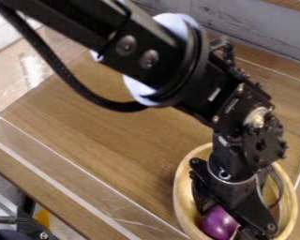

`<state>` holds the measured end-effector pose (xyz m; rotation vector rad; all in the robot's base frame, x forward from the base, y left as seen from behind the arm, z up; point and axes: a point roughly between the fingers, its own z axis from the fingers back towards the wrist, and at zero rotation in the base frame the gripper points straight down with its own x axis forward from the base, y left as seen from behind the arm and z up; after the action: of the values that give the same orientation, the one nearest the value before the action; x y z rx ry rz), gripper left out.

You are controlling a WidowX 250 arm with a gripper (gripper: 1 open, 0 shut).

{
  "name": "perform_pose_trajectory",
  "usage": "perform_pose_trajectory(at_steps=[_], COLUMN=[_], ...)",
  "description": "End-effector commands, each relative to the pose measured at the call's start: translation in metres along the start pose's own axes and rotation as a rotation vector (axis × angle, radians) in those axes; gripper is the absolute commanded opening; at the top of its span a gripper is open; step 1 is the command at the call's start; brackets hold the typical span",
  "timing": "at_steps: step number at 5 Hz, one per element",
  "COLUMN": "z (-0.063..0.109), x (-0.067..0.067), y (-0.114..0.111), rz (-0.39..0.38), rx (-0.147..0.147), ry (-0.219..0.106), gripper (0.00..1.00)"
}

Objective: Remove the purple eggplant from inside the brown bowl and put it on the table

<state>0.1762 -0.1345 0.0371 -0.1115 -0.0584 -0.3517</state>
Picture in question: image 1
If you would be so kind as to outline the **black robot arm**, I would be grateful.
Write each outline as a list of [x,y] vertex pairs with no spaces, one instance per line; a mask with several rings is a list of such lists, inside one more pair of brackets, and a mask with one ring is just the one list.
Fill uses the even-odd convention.
[[[0,14],[64,83],[89,102],[121,113],[172,106],[212,129],[210,158],[190,161],[191,193],[216,240],[274,240],[279,224],[262,197],[278,180],[287,143],[271,97],[238,68],[234,46],[210,40],[184,14],[149,16],[131,0],[0,0]],[[127,78],[133,99],[113,101],[77,80],[25,19],[81,43]]]

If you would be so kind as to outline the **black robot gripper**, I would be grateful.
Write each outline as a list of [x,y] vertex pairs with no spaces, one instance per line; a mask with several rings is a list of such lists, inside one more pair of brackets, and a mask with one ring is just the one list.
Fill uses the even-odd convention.
[[263,173],[244,181],[231,181],[220,169],[212,171],[208,161],[199,157],[190,160],[191,191],[200,214],[219,204],[239,223],[235,240],[272,239],[279,232],[270,207],[263,203],[260,189],[266,181]]

